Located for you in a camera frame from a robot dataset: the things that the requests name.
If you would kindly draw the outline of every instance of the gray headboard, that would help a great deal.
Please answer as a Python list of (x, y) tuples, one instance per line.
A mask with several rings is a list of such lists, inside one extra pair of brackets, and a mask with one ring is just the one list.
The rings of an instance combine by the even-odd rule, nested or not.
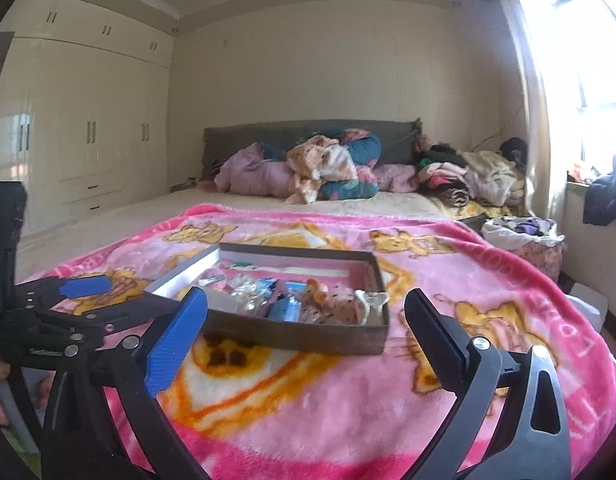
[(222, 128), (206, 128), (203, 135), (203, 178), (209, 178), (215, 161), (229, 158), (253, 142), (262, 141), (289, 150), (300, 139), (328, 127), (363, 128), (381, 140), (379, 164), (411, 164), (411, 144), (415, 132), (421, 130), (421, 119), (411, 123), (392, 121), (355, 121), (332, 119), (318, 121), (280, 121), (276, 123), (241, 124)]

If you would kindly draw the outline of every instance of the open box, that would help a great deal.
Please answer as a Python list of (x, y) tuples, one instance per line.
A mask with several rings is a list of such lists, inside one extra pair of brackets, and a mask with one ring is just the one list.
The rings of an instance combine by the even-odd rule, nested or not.
[[(268, 278), (297, 280), (316, 278), (368, 292), (385, 292), (376, 259), (362, 251), (294, 249), (244, 244), (215, 244), (183, 262), (146, 288), (165, 298), (176, 298), (186, 287), (195, 285), (206, 269), (219, 262), (235, 262), (242, 274), (252, 267), (272, 270)], [(251, 342), (272, 348), (327, 354), (381, 354), (390, 325), (389, 304), (379, 313), (373, 310), (365, 325), (310, 324), (273, 321), (237, 314), (237, 300), (224, 292), (204, 288), (208, 296), (208, 316), (201, 332)]]

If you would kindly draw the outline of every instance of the beige wall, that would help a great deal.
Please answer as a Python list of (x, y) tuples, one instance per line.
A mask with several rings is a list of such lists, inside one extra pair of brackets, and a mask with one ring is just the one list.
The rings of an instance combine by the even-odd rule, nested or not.
[(169, 182), (200, 174), (208, 126), (421, 116), (427, 134), (469, 149), (510, 118), (501, 59), (516, 61), (498, 45), (502, 18), (496, 0), (450, 10), (337, 0), (259, 10), (177, 38)]
[(563, 271), (608, 298), (608, 307), (616, 316), (616, 220), (606, 227), (583, 224), (582, 192), (568, 190), (563, 234), (568, 251)]

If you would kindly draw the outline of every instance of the curtain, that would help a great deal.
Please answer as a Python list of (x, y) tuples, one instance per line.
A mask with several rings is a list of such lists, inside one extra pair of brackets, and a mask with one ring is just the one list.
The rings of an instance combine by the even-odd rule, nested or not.
[(521, 0), (500, 1), (514, 43), (523, 88), (528, 141), (525, 206), (530, 214), (552, 218), (561, 224), (568, 171), (568, 140), (561, 138), (563, 129), (556, 127), (558, 115), (554, 114), (552, 124), (548, 120), (546, 87), (536, 49), (533, 52), (530, 27)]

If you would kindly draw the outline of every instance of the beige bed sheet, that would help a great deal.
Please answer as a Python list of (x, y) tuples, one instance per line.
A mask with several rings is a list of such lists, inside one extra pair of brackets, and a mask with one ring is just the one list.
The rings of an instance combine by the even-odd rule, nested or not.
[(178, 216), (199, 203), (217, 203), (246, 210), (320, 212), (352, 216), (409, 216), (446, 219), (435, 205), (417, 193), (380, 192), (374, 198), (291, 205), (272, 197), (242, 196), (186, 189), (136, 204), (112, 209), (85, 221), (66, 224), (24, 238), (19, 245), (16, 279), (89, 253), (126, 238), (158, 222)]

